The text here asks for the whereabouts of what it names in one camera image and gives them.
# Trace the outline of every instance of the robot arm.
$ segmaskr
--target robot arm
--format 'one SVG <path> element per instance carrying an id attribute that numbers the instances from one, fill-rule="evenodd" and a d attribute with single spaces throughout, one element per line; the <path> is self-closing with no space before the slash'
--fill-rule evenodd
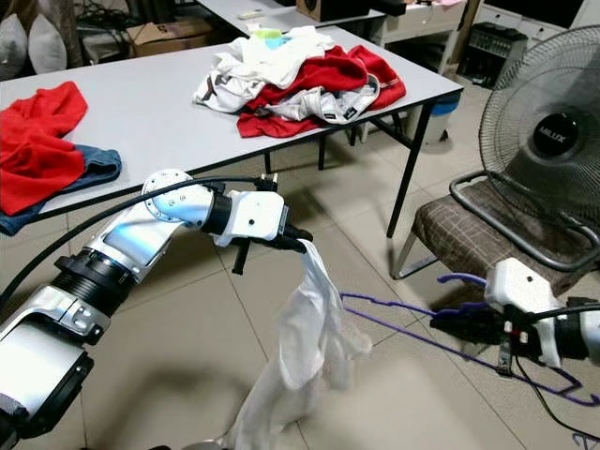
<path id="1" fill-rule="evenodd" d="M 181 171 L 157 172 L 142 193 L 187 179 Z M 223 189 L 181 187 L 136 203 L 78 255 L 59 258 L 61 273 L 0 325 L 0 450 L 53 429 L 94 365 L 83 344 L 94 345 L 104 335 L 111 316 L 166 252 L 177 228 L 210 233 L 221 247 L 241 240 L 237 273 L 248 239 L 306 251 L 297 238 L 312 236 L 288 223 L 288 207 L 276 192 L 223 195 Z"/>
<path id="2" fill-rule="evenodd" d="M 537 320 L 535 314 L 562 305 L 550 283 L 519 260 L 500 261 L 487 273 L 485 298 L 491 308 L 448 309 L 436 314 L 430 325 L 472 343 L 498 345 L 497 371 L 506 377 L 512 376 L 514 356 L 549 368 L 560 368 L 563 358 L 589 359 L 600 367 L 600 310 Z M 587 298 L 570 298 L 567 306 L 599 307 Z"/>

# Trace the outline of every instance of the pile of clothes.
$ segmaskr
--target pile of clothes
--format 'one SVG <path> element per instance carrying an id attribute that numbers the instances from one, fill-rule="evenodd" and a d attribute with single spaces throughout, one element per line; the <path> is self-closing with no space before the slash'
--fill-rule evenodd
<path id="1" fill-rule="evenodd" d="M 244 138 L 290 137 L 326 124 L 345 124 L 406 94 L 404 83 L 362 45 L 348 52 L 313 26 L 279 37 L 252 35 L 215 55 L 193 101 L 240 113 Z"/>
<path id="2" fill-rule="evenodd" d="M 73 82 L 38 89 L 0 112 L 0 233 L 14 235 L 55 195 L 119 175 L 122 164 L 115 150 L 62 139 L 86 112 Z"/>

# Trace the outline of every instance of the white clothing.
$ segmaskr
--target white clothing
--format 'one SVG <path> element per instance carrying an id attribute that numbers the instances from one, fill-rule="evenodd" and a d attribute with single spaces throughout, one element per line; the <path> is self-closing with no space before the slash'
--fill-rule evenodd
<path id="1" fill-rule="evenodd" d="M 289 423 L 311 413 L 326 385 L 348 389 L 353 360 L 371 350 L 371 341 L 342 317 L 342 304 L 317 249 L 303 255 L 305 278 L 278 319 L 278 355 L 254 384 L 227 448 L 269 450 Z"/>
<path id="2" fill-rule="evenodd" d="M 329 124 L 355 120 L 379 96 L 379 81 L 368 74 L 367 84 L 352 91 L 327 92 L 323 87 L 305 89 L 277 105 L 264 108 L 287 120 L 300 121 L 316 115 Z"/>
<path id="3" fill-rule="evenodd" d="M 329 36 L 314 26 L 293 28 L 285 44 L 269 48 L 256 36 L 239 37 L 229 44 L 229 52 L 215 54 L 213 68 L 204 77 L 193 101 L 225 113 L 234 113 L 259 95 L 268 84 L 286 89 L 302 64 L 316 56 L 324 56 L 334 47 Z"/>

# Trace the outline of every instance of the chair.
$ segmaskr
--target chair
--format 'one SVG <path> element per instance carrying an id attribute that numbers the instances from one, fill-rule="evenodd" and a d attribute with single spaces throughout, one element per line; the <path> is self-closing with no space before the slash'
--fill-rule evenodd
<path id="1" fill-rule="evenodd" d="M 550 257 L 573 260 L 589 247 L 589 242 L 580 234 L 557 228 L 517 210 L 496 192 L 488 180 L 470 184 L 461 193 Z M 435 256 L 405 268 L 417 237 Z M 557 296 L 568 291 L 586 273 L 598 268 L 598 261 L 594 261 L 571 272 L 554 270 L 521 251 L 498 230 L 465 209 L 453 196 L 447 195 L 421 206 L 416 212 L 411 234 L 391 275 L 393 278 L 405 278 L 439 259 L 453 272 L 485 277 L 497 262 L 510 257 L 519 259 L 546 278 Z"/>

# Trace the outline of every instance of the red clothing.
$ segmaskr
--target red clothing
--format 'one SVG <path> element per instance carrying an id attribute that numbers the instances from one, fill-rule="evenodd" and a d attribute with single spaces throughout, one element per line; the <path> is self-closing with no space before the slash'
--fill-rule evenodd
<path id="1" fill-rule="evenodd" d="M 51 197 L 83 174 L 83 154 L 60 137 L 86 111 L 75 83 L 64 82 L 38 89 L 0 112 L 0 209 L 5 214 Z"/>
<path id="2" fill-rule="evenodd" d="M 284 98 L 315 86 L 323 86 L 327 91 L 349 91 L 366 83 L 367 71 L 364 64 L 336 46 L 327 51 L 324 57 L 307 59 L 290 87 L 280 89 L 273 84 L 267 84 L 246 106 L 255 111 L 264 105 L 278 104 Z M 323 122 L 317 117 L 294 122 L 275 116 L 260 117 L 248 112 L 243 112 L 237 121 L 237 129 L 243 138 L 262 135 L 287 138 L 322 126 Z"/>
<path id="3" fill-rule="evenodd" d="M 406 87 L 400 77 L 379 55 L 367 50 L 362 45 L 354 47 L 348 55 L 365 63 L 367 72 L 375 75 L 379 80 L 379 96 L 368 107 L 370 110 L 385 108 L 406 95 Z"/>
<path id="4" fill-rule="evenodd" d="M 349 91 L 367 83 L 367 74 L 377 77 L 380 94 L 369 106 L 379 110 L 406 95 L 404 83 L 396 72 L 380 56 L 358 45 L 345 53 L 339 46 L 325 53 L 324 57 L 309 58 L 300 67 L 295 81 L 287 89 L 279 89 L 267 84 L 261 93 L 246 104 L 253 112 L 242 112 L 237 121 L 237 129 L 243 138 L 272 136 L 287 138 L 298 133 L 320 128 L 325 123 L 317 117 L 308 117 L 299 122 L 285 120 L 274 115 L 261 115 L 256 112 L 264 105 L 276 105 L 303 89 L 323 86 L 326 91 Z"/>

